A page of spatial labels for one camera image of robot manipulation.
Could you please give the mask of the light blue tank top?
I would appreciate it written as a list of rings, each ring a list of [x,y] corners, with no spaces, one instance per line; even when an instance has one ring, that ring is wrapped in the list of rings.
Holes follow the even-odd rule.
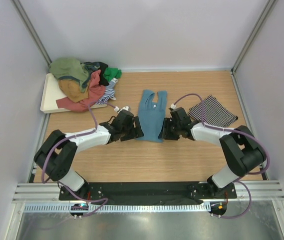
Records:
[[[151,90],[143,90],[138,106],[138,117],[144,136],[137,138],[138,141],[162,143],[159,138],[164,118],[166,115],[167,92],[157,92],[157,102],[154,102],[155,93]]]

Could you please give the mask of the black white striped tank top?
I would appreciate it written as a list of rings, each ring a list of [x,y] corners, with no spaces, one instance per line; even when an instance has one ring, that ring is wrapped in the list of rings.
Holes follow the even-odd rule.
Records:
[[[204,122],[221,127],[228,128],[238,120],[238,116],[228,111],[214,96],[209,95],[203,100],[204,103]],[[201,120],[202,105],[198,103],[189,108],[188,115],[194,120]]]

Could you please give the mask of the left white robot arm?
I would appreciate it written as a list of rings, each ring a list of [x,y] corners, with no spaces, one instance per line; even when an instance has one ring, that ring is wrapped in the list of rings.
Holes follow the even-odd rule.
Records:
[[[121,109],[112,121],[102,122],[88,130],[75,133],[54,130],[33,160],[50,180],[67,186],[75,199],[82,200],[87,196],[88,188],[86,180],[71,167],[76,154],[92,147],[128,141],[143,135],[139,117]]]

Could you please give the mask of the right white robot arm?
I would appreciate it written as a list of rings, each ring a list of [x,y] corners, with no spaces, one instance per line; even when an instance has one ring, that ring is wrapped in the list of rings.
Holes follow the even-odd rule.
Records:
[[[220,197],[233,181],[267,160],[266,151],[244,125],[222,128],[191,120],[182,107],[171,109],[170,114],[164,118],[159,139],[177,141],[183,137],[222,148],[226,165],[207,179],[207,192],[213,198]]]

